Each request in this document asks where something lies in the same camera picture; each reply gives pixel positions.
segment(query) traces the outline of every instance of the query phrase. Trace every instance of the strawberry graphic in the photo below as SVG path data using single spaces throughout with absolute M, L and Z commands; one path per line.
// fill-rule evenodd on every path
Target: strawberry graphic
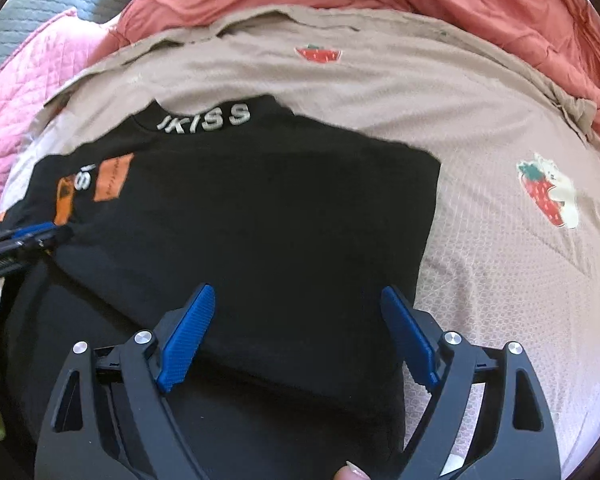
M 329 50 L 321 46 L 307 45 L 304 48 L 296 47 L 296 52 L 304 57 L 307 61 L 315 61 L 316 63 L 330 63 L 340 59 L 341 50 Z
M 555 186 L 549 182 L 544 173 L 534 162 L 521 162 L 518 164 L 520 184 L 536 203 L 545 216 L 556 227 L 562 227 L 564 222 L 560 216 L 560 203 L 549 198 L 549 190 Z

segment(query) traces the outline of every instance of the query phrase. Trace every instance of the pink quilted blanket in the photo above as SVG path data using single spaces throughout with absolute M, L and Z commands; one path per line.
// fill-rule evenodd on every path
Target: pink quilted blanket
M 106 33 L 69 9 L 35 30 L 0 67 L 0 195 L 31 120 L 87 66 Z

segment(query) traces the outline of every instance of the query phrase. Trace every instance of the black clamp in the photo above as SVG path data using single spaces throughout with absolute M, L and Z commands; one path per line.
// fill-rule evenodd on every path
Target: black clamp
M 26 269 L 42 252 L 54 249 L 71 235 L 68 226 L 57 226 L 53 222 L 1 231 L 0 278 Z
M 554 425 L 526 352 L 471 345 L 443 332 L 393 287 L 380 308 L 400 357 L 431 393 L 415 434 L 388 478 L 398 480 L 560 480 Z M 79 342 L 53 390 L 40 433 L 36 480 L 208 480 L 178 430 L 163 393 L 184 380 L 214 312 L 209 285 L 168 312 L 153 332 L 123 345 L 91 349 Z M 124 388 L 132 428 L 123 431 L 110 388 Z M 485 383 L 464 466 L 440 477 L 474 383 Z M 130 463 L 125 446 L 132 441 Z

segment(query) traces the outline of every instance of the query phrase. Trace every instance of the beige t-shirt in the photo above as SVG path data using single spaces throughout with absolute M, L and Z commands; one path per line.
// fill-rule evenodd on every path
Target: beige t-shirt
M 158 34 L 87 70 L 38 115 L 0 210 L 24 194 L 42 156 L 102 136 L 154 98 L 194 114 L 264 93 L 295 112 L 439 158 L 415 306 L 474 344 L 522 343 L 552 410 L 567 476 L 600 435 L 595 108 L 492 44 L 414 14 L 304 7 L 248 10 L 208 28 Z M 458 454 L 468 449 L 478 390 Z M 409 432 L 427 399 L 406 373 Z

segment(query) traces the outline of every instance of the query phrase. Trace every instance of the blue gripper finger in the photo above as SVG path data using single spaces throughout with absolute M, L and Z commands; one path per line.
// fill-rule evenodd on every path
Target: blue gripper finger
M 400 295 L 390 286 L 382 290 L 380 310 L 398 357 L 407 365 L 413 380 L 432 393 L 440 383 L 436 353 Z
M 162 349 L 162 367 L 155 382 L 164 394 L 169 393 L 175 384 L 184 381 L 211 323 L 216 310 L 216 293 L 213 287 L 202 287 L 199 293 L 191 298 L 189 304 L 189 309 Z

